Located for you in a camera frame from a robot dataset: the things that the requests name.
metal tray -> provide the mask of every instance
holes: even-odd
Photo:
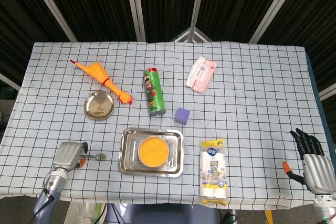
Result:
[[[149,136],[158,136],[165,140],[169,148],[167,161],[156,168],[141,163],[138,148]],[[125,174],[175,178],[183,170],[183,135],[176,130],[129,128],[122,133],[119,170]]]

metal spoon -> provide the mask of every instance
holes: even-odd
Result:
[[[95,160],[99,161],[105,161],[107,158],[104,153],[98,153],[96,155],[80,155],[80,157],[94,158]]]

purple cube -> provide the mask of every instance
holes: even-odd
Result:
[[[179,108],[175,116],[175,122],[182,123],[183,125],[185,125],[188,121],[189,114],[190,114],[189,110]]]

pink package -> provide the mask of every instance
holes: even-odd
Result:
[[[191,67],[186,85],[199,93],[203,93],[216,66],[216,62],[200,56]]]

checkered tablecloth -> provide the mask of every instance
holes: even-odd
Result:
[[[217,68],[204,94],[185,86],[194,61],[204,56]],[[81,69],[101,63],[112,81],[131,92],[133,104],[116,100],[104,121],[85,116],[83,103],[106,90]],[[159,70],[166,113],[150,117],[143,70]],[[190,110],[185,126],[177,109]],[[122,132],[128,127],[176,129],[184,135],[184,169],[178,178],[124,175],[118,171]],[[89,144],[104,162],[88,160],[69,173],[62,198],[127,203],[198,203],[199,146],[224,138],[231,209],[279,209],[310,203],[313,194],[289,180],[281,162],[297,174],[301,161],[289,133],[315,135],[328,156],[326,136],[312,92],[302,47],[232,42],[146,44],[137,42],[35,43],[22,88],[0,148],[0,195],[41,192],[63,141]]]

